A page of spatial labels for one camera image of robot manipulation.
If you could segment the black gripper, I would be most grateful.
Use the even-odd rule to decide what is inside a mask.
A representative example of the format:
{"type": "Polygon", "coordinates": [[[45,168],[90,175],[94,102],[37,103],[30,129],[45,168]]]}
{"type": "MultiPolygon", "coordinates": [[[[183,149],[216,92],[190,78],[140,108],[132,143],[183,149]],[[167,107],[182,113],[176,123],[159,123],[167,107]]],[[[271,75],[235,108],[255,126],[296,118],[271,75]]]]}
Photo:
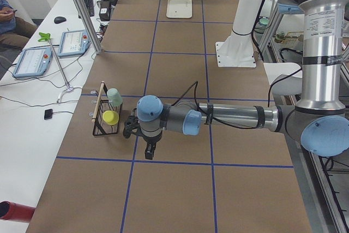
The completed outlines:
{"type": "Polygon", "coordinates": [[[141,136],[141,128],[139,119],[135,116],[136,109],[133,109],[130,116],[124,122],[123,136],[124,138],[130,138],[131,134],[141,136]]]}

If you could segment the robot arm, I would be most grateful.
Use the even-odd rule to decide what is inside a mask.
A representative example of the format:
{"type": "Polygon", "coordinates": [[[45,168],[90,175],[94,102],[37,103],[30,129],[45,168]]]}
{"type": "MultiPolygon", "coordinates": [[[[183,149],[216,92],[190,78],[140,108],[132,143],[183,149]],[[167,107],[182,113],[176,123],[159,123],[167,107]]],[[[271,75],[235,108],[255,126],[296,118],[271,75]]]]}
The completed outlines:
{"type": "Polygon", "coordinates": [[[342,36],[348,0],[279,0],[281,12],[302,11],[304,40],[300,100],[294,106],[238,106],[199,103],[182,98],[164,104],[142,97],[124,124],[123,136],[142,137],[152,159],[163,131],[197,135],[201,125],[237,129],[265,128],[285,133],[306,150],[332,157],[348,149],[348,119],[339,99],[343,63],[342,36]]]}

